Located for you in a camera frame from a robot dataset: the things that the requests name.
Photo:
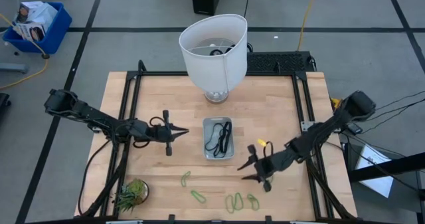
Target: yellow tag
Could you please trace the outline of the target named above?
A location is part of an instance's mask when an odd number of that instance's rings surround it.
[[[263,146],[263,147],[266,147],[266,146],[267,146],[266,141],[264,141],[264,140],[262,140],[262,139],[260,139],[260,138],[258,138],[258,139],[257,139],[257,142],[258,142],[258,144],[260,144],[260,145],[261,145],[261,146]]]

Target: potted plant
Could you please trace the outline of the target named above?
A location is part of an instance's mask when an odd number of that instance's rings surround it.
[[[121,212],[134,209],[136,205],[142,204],[149,196],[149,186],[142,180],[135,178],[128,184],[122,185],[121,193],[118,195],[117,208]]]

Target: rubber band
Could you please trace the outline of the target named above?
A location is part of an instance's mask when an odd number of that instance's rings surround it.
[[[203,195],[201,195],[199,192],[192,190],[191,194],[199,203],[206,203],[207,202],[207,199]]]
[[[249,201],[249,202],[251,202],[251,209],[252,209],[252,210],[257,211],[257,210],[259,210],[259,209],[260,209],[260,202],[258,201],[258,199],[256,199],[256,198],[254,197],[254,195],[252,195],[252,194],[248,194],[248,195],[246,196],[246,198],[248,198],[248,201]]]
[[[239,200],[240,200],[240,207],[236,208],[236,204],[238,202],[238,197],[239,197]],[[233,206],[233,209],[235,209],[237,211],[242,210],[242,208],[244,208],[244,200],[242,199],[242,196],[240,195],[240,193],[236,193],[234,195],[234,203],[232,201],[232,206]]]
[[[183,174],[180,179],[180,184],[182,187],[186,187],[186,179],[191,175],[191,171],[188,171],[187,173]]]
[[[232,209],[231,210],[229,210],[229,208],[228,208],[228,201],[227,201],[227,199],[230,197],[230,206],[232,207]],[[233,196],[231,196],[231,195],[228,195],[227,197],[226,197],[226,199],[224,199],[224,203],[226,204],[226,210],[227,210],[227,212],[228,213],[230,213],[230,214],[233,214],[234,213],[234,207],[233,207]]]

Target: wooden table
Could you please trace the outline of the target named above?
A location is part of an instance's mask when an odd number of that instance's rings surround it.
[[[125,77],[125,72],[109,74],[101,111],[118,117]],[[308,73],[307,77],[315,118],[325,121],[332,115],[325,77],[320,72]],[[132,93],[130,90],[127,112]],[[307,116],[302,92],[301,98],[304,115]],[[151,143],[142,150],[131,147],[126,183],[140,178],[149,184],[150,194],[148,200],[132,212],[121,213],[120,219],[164,220],[169,214],[175,214],[178,220],[263,221],[265,215],[271,215],[274,221],[314,220],[305,164],[294,162],[285,171],[276,172],[269,193],[265,193],[262,185],[255,181],[240,179],[255,173],[252,166],[236,170],[249,156],[246,147],[255,144],[258,138],[272,141],[275,151],[278,151],[300,133],[290,77],[247,76],[230,92],[225,103],[216,105],[205,100],[203,91],[194,86],[188,76],[143,76],[136,118],[148,121],[153,116],[161,116],[164,109],[169,110],[170,122],[188,128],[190,132],[172,143],[171,157],[165,155],[165,144]],[[232,118],[235,155],[231,160],[208,161],[204,157],[202,121],[212,116]],[[90,156],[104,142],[103,134],[94,134]],[[338,144],[337,135],[332,134],[329,142]],[[88,170],[82,197],[83,210],[104,187],[111,149],[109,145],[102,150]],[[341,150],[324,145],[322,153],[331,190],[349,212],[357,215]],[[181,176],[187,171],[191,171],[187,187],[181,187]],[[199,203],[191,195],[191,190],[202,193],[207,202]],[[318,191],[321,213],[326,216],[319,187]],[[244,198],[244,209],[230,214],[226,211],[224,198],[236,192]],[[251,210],[246,198],[249,193],[259,200],[260,210]],[[108,214],[112,213],[112,206],[109,204]]]

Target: gray floor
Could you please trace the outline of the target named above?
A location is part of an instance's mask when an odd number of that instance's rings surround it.
[[[94,0],[63,2],[72,27],[85,27]],[[0,13],[13,18],[17,0],[0,0]],[[411,27],[425,27],[424,0],[398,0]],[[246,0],[220,0],[217,14],[244,14]],[[300,27],[308,0],[249,0],[250,27]],[[93,27],[186,27],[200,19],[191,0],[101,0]],[[6,24],[0,21],[0,27]],[[315,0],[306,27],[402,28],[390,0]],[[415,33],[425,47],[425,34]],[[0,216],[14,223],[43,147],[52,118],[43,103],[51,88],[63,88],[82,33],[65,36],[42,75],[2,90],[13,105],[0,125]],[[299,33],[249,32],[255,51],[294,51]],[[100,107],[110,71],[135,69],[143,59],[149,70],[184,70],[179,33],[90,33],[72,85],[82,100]],[[425,74],[405,33],[306,33],[310,51],[326,75],[330,95],[344,97],[364,90],[378,106],[425,87]],[[39,55],[15,56],[11,45],[0,48],[0,60],[43,67]],[[22,74],[0,72],[0,86]],[[364,135],[372,144],[404,155],[425,152],[424,104]],[[365,128],[373,124],[363,124]],[[83,124],[61,120],[27,222],[71,218],[88,157],[92,133]],[[367,220],[415,223],[411,211],[376,205],[355,196],[359,215]]]

